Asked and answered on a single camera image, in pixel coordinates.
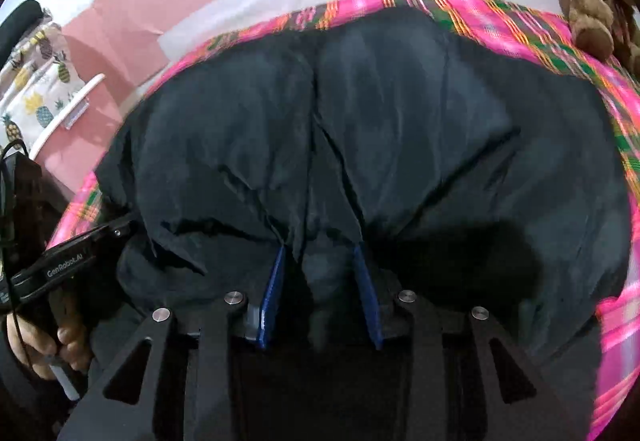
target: white patterned cloth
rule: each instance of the white patterned cloth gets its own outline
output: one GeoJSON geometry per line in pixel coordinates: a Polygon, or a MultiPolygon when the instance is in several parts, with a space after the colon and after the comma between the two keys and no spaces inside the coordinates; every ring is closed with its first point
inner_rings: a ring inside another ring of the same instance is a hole
{"type": "Polygon", "coordinates": [[[31,147],[84,82],[70,61],[60,26],[46,12],[0,69],[0,147],[22,138],[31,147]]]}

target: human hand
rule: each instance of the human hand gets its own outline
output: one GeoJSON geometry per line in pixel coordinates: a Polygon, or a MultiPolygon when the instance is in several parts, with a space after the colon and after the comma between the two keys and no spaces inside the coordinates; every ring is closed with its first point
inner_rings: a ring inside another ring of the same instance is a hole
{"type": "MultiPolygon", "coordinates": [[[[54,305],[53,311],[59,324],[58,339],[62,344],[58,351],[58,345],[45,331],[36,327],[22,316],[18,315],[18,326],[22,333],[22,339],[27,347],[33,371],[43,379],[55,379],[55,376],[45,356],[58,354],[73,370],[85,372],[93,354],[88,344],[86,327],[82,322],[82,316],[78,312],[76,296],[70,291],[62,292],[59,305],[54,305]]],[[[27,355],[20,344],[13,314],[7,316],[6,330],[9,345],[15,357],[20,363],[29,366],[27,355]]]]}

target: triangular cutout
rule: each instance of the triangular cutout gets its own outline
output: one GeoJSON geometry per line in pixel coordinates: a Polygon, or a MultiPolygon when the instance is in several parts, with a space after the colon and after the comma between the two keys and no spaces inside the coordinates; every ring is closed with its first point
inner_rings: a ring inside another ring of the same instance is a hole
{"type": "Polygon", "coordinates": [[[500,340],[492,339],[489,341],[489,346],[494,357],[502,400],[510,405],[523,399],[535,397],[536,388],[515,360],[511,358],[500,340]]]}
{"type": "Polygon", "coordinates": [[[108,382],[104,388],[104,397],[129,405],[137,404],[140,400],[149,354],[151,354],[151,340],[147,339],[136,346],[127,361],[108,382]]]}

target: black sleeve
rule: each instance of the black sleeve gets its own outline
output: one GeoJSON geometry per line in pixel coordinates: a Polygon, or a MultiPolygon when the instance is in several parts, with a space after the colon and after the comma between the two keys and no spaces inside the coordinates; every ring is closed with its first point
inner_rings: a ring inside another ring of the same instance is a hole
{"type": "Polygon", "coordinates": [[[52,427],[64,423],[69,400],[57,381],[30,374],[16,360],[9,346],[5,319],[0,335],[0,416],[9,423],[9,431],[22,435],[17,439],[54,439],[52,427]]]}

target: black cable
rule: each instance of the black cable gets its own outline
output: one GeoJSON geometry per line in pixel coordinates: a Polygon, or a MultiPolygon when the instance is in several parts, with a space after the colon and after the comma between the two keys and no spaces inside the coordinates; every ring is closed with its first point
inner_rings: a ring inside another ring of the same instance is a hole
{"type": "MultiPolygon", "coordinates": [[[[2,180],[2,177],[4,176],[3,167],[4,167],[4,160],[6,159],[6,155],[14,146],[17,147],[18,145],[22,147],[22,150],[24,150],[25,156],[27,157],[29,156],[27,152],[27,147],[24,144],[24,141],[21,139],[14,139],[11,143],[9,143],[6,147],[4,147],[4,149],[2,150],[2,154],[0,154],[0,180],[2,180]]],[[[2,215],[0,217],[2,218],[3,222],[4,222],[4,218],[6,217],[5,216],[6,207],[7,207],[7,204],[2,204],[2,215]]],[[[0,262],[2,262],[2,266],[4,266],[4,246],[0,247],[0,262]]],[[[20,340],[20,347],[22,347],[22,350],[24,351],[24,355],[27,358],[27,363],[29,364],[29,368],[31,369],[31,372],[34,372],[33,361],[31,360],[31,356],[29,355],[27,344],[24,342],[24,339],[22,337],[22,331],[20,331],[20,324],[18,323],[18,315],[16,313],[17,304],[15,302],[15,294],[14,294],[14,288],[12,287],[11,278],[12,277],[10,277],[9,274],[6,274],[5,279],[6,279],[7,293],[9,293],[9,306],[11,308],[11,314],[14,317],[14,326],[15,326],[16,332],[18,333],[18,339],[20,340]]]]}

